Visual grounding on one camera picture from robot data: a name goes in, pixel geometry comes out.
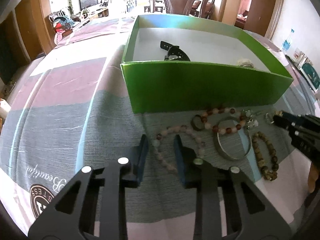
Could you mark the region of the person right hand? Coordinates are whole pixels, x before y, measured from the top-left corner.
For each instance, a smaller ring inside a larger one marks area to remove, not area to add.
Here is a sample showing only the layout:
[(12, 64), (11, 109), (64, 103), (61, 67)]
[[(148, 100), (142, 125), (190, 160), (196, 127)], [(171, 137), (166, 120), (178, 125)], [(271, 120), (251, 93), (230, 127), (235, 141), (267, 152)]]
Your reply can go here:
[(310, 165), (310, 171), (309, 171), (309, 176), (308, 176), (308, 189), (309, 193), (313, 193), (313, 191), (316, 188), (316, 181), (319, 178), (319, 169), (317, 168), (316, 165), (311, 163)]

